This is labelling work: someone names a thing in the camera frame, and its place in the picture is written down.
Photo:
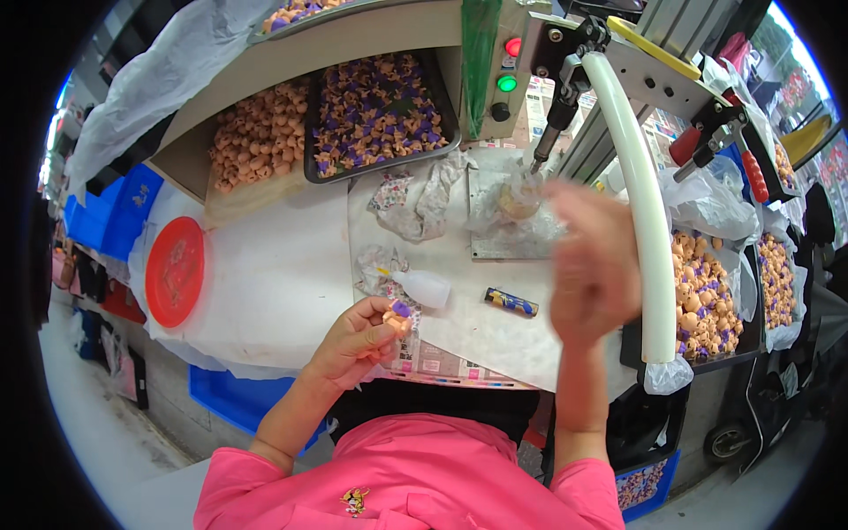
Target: pink bag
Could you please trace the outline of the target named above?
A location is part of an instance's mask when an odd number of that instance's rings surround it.
[[[745,40],[745,33],[741,31],[734,34],[724,45],[722,51],[718,54],[718,58],[725,58],[730,61],[742,79],[748,81],[750,74],[749,54],[751,50],[750,42]]]

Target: hand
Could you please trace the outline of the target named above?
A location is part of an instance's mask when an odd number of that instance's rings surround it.
[[[399,349],[396,331],[382,323],[391,308],[391,300],[377,296],[354,304],[326,333],[304,372],[350,390],[375,364],[393,359]]]
[[[550,321],[568,349],[587,349],[642,307],[630,208],[588,187],[551,182],[551,209],[568,224],[556,244]]]

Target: embroidered logo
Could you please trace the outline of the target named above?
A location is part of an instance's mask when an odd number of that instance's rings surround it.
[[[370,492],[370,488],[351,488],[339,501],[342,504],[348,505],[344,510],[352,514],[352,517],[358,517],[365,511],[365,496]]]

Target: yellow plate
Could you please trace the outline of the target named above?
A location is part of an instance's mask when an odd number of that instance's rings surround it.
[[[700,79],[700,70],[698,70],[697,66],[691,62],[683,62],[666,50],[641,36],[639,33],[634,31],[634,28],[636,27],[635,24],[619,19],[618,17],[607,17],[606,25],[617,34],[635,44],[639,49],[643,50],[654,59],[667,64],[670,68],[675,69],[693,81]]]

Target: scooter wheel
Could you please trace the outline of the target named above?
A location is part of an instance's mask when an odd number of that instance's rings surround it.
[[[733,460],[750,442],[748,430],[738,422],[714,427],[704,438],[704,457],[718,465]]]

